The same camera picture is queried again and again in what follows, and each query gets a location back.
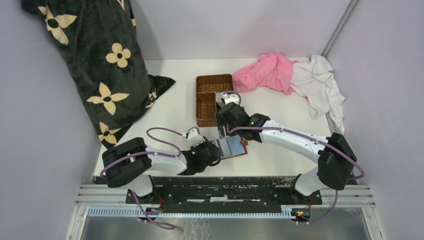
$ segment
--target black floral blanket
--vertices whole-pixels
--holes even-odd
[[[175,83],[148,75],[130,0],[21,0],[21,7],[42,20],[107,148]]]

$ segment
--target white cloth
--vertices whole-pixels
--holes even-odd
[[[332,70],[325,57],[312,55],[310,63],[299,62],[293,65],[290,87],[300,96],[308,98],[311,118],[317,119],[330,112],[331,119],[340,133],[344,134],[342,103],[345,97],[337,87],[334,74],[330,72]]]

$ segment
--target wicker basket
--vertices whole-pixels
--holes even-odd
[[[231,74],[196,77],[196,121],[199,127],[216,127],[218,112],[215,93],[233,90]]]

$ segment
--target pink cloth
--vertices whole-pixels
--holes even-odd
[[[293,77],[293,64],[279,52],[261,55],[259,59],[232,75],[236,92],[249,92],[259,87],[268,87],[285,94],[293,93],[290,82]]]

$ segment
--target white wall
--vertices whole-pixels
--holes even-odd
[[[363,0],[329,61],[389,240],[423,239],[424,1]]]
[[[0,239],[65,238],[100,143],[46,24],[0,8]]]
[[[147,60],[321,54],[349,0],[131,0]]]

